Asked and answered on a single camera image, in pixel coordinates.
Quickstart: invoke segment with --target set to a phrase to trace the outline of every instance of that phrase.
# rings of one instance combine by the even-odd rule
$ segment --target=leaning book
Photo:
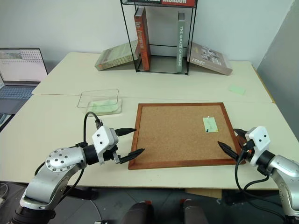
[[[219,72],[224,75],[229,75],[233,71],[225,54],[192,42],[190,55],[190,45],[191,42],[189,42],[187,53],[187,61],[189,61],[190,63]]]
[[[138,40],[131,41],[134,60],[137,60],[140,54]],[[132,52],[129,43],[125,43],[107,50],[104,50],[94,65],[97,70],[112,68],[114,66],[133,61]]]

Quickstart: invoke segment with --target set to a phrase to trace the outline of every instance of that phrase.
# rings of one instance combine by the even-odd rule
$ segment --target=transparent plastic box
[[[96,115],[120,113],[122,100],[118,94],[118,89],[85,91],[82,92],[77,107],[84,113],[92,111]]]

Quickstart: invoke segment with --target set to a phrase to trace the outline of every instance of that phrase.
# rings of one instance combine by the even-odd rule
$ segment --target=corkboard with wooden frame
[[[203,117],[214,117],[218,132],[205,131]],[[145,148],[129,169],[230,165],[217,141],[241,148],[223,103],[139,104],[131,152]]]

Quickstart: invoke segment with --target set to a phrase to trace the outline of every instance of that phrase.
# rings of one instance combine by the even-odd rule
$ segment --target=black metal bookshelf
[[[135,12],[138,9],[138,6],[144,6],[144,7],[171,7],[171,8],[186,8],[191,11],[191,18],[190,18],[190,27],[189,27],[189,34],[188,34],[188,42],[191,43],[190,49],[192,48],[192,42],[193,42],[193,33],[194,33],[194,24],[195,24],[195,17],[196,17],[196,10],[197,10],[197,0],[195,1],[194,7],[188,7],[188,6],[177,6],[177,5],[163,5],[159,3],[148,3],[148,2],[136,2],[136,1],[128,1],[128,0],[120,0],[121,1],[121,10],[125,22],[125,27],[128,35],[129,43],[131,42],[128,32],[128,26],[126,21],[126,16],[124,13],[123,6],[134,6]],[[161,49],[176,49],[177,46],[172,45],[163,45],[163,44],[152,44],[149,40],[149,45],[152,48],[161,48]],[[132,58],[134,58],[132,46],[131,47],[131,53]],[[183,74],[188,75],[189,74],[189,62],[187,62],[187,57],[183,57],[183,69],[181,73],[176,72],[176,62],[177,57],[176,56],[163,56],[163,55],[151,55],[151,62],[150,62],[150,70],[144,71],[142,68],[142,60],[139,58],[138,60],[134,61],[134,67],[136,72],[153,72],[153,73],[169,73],[169,74]]]

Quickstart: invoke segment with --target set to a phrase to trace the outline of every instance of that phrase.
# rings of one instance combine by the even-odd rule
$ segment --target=floor
[[[0,208],[0,224],[6,224],[14,210],[19,205],[24,188],[8,183],[9,192],[4,197],[7,201]],[[5,187],[0,188],[0,195]],[[94,200],[104,220],[109,224],[119,224],[122,217],[136,202],[151,200],[155,209],[156,224],[179,224],[180,199],[198,200],[210,224],[281,224],[276,216],[257,210],[248,203],[228,206],[211,197],[187,194],[183,189],[120,189],[98,188],[95,189],[99,197]],[[278,195],[270,196],[274,201],[279,201]],[[268,203],[253,201],[259,205],[267,205],[282,214],[282,209]],[[55,209],[56,217],[50,224],[94,224],[99,221],[99,215],[94,205],[88,200],[66,197]]]

